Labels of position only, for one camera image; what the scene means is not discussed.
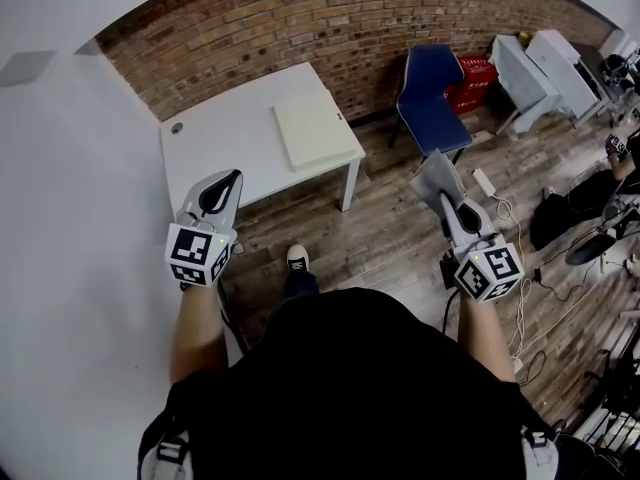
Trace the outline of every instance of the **chair backrest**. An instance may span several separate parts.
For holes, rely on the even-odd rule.
[[[409,50],[404,87],[398,101],[442,96],[447,87],[464,80],[458,59],[446,44],[423,44]]]

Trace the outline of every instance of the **blue chair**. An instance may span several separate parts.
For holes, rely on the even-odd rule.
[[[424,44],[409,50],[404,86],[398,96],[398,121],[389,139],[392,148],[402,122],[428,157],[436,149],[458,151],[453,163],[471,144],[471,135],[444,97],[447,87],[464,80],[456,56],[446,44]]]

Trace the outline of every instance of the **white board on table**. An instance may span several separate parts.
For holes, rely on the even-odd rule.
[[[328,90],[282,100],[273,110],[295,172],[354,154],[353,132]]]

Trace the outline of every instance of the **chair leg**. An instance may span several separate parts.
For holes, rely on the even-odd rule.
[[[402,118],[400,117],[400,114],[398,114],[398,120],[396,121],[396,124],[393,127],[393,133],[391,134],[391,138],[389,139],[389,149],[391,149],[396,143],[396,139],[398,138],[398,132],[400,131],[401,125],[402,125]]]
[[[458,151],[456,151],[456,156],[453,157],[453,162],[451,162],[453,165],[456,165],[456,162],[458,161],[458,159],[462,155],[463,151],[464,151],[464,148],[460,148]]]

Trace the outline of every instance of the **person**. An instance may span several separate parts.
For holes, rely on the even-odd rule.
[[[628,154],[620,160],[615,148],[606,147],[610,169],[596,172],[572,188],[566,196],[545,189],[543,201],[534,211],[529,229],[531,244],[542,250],[581,222],[602,216],[615,193],[640,194],[640,130],[627,141]]]
[[[521,430],[533,409],[492,303],[461,290],[456,343],[381,292],[320,294],[299,244],[287,263],[285,302],[231,368],[214,289],[185,291],[173,386],[142,439],[140,464],[163,436],[187,429],[196,479],[526,478]]]

